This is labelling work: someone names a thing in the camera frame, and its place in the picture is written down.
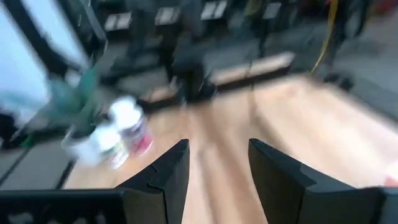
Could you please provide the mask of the black aluminium table frame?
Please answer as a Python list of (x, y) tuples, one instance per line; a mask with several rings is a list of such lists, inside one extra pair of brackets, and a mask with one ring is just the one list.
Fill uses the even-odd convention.
[(203, 90), (203, 93), (198, 93), (196, 96), (191, 96), (188, 94), (188, 83), (183, 81), (182, 85), (172, 96), (165, 96), (156, 101), (138, 100), (137, 104), (143, 108), (145, 113), (155, 113), (156, 111), (164, 108), (177, 107), (183, 104), (197, 104), (204, 101), (209, 101), (215, 95), (220, 93), (227, 93), (229, 91), (248, 86), (253, 88), (256, 84), (261, 84), (272, 79), (284, 77), (288, 74), (289, 70), (290, 67), (282, 67), (270, 72), (260, 72), (257, 75), (247, 75), (245, 73), (242, 78), (227, 81), (221, 84), (208, 82), (209, 86), (202, 86), (201, 90)]

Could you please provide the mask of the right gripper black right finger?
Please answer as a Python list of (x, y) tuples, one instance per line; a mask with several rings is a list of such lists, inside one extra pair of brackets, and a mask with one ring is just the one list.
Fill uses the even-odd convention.
[(378, 224), (379, 189), (352, 187), (258, 139), (248, 157), (268, 224)]

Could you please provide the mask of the white plant pot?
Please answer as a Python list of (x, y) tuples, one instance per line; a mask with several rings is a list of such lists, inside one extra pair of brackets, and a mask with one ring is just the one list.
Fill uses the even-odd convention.
[(62, 149), (85, 166), (97, 166), (101, 162), (101, 157), (91, 136), (76, 137), (75, 134), (74, 130), (67, 132), (61, 141)]

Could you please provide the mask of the green artificial plant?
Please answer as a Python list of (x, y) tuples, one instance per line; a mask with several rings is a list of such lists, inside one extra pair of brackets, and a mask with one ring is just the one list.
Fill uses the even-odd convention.
[(101, 105), (95, 93), (99, 87), (99, 76), (95, 68), (77, 75), (78, 83), (73, 86), (68, 77), (55, 75), (47, 80), (49, 98), (46, 103), (31, 96), (14, 96), (14, 102), (22, 108), (36, 110), (36, 115), (46, 119), (52, 126), (42, 130), (23, 129), (21, 146), (49, 140), (65, 134), (66, 140), (73, 142), (88, 139), (99, 124)]

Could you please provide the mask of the medium white supplement bottle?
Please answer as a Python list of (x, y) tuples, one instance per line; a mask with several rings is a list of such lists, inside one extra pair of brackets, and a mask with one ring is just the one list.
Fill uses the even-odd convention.
[(118, 130), (111, 123), (99, 124), (91, 137), (101, 160), (112, 169), (120, 168), (127, 161), (129, 150)]

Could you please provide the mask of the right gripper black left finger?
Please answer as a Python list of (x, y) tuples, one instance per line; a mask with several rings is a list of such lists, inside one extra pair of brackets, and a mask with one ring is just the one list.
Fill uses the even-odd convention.
[(182, 224), (189, 171), (189, 140), (182, 139), (117, 186), (122, 194), (115, 224)]

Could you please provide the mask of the large white supplement bottle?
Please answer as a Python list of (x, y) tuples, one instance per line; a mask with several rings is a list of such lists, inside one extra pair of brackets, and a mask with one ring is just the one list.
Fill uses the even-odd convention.
[(136, 99), (131, 96), (117, 98), (111, 103), (108, 113), (131, 153), (135, 156), (145, 154), (152, 145), (153, 138), (143, 109)]

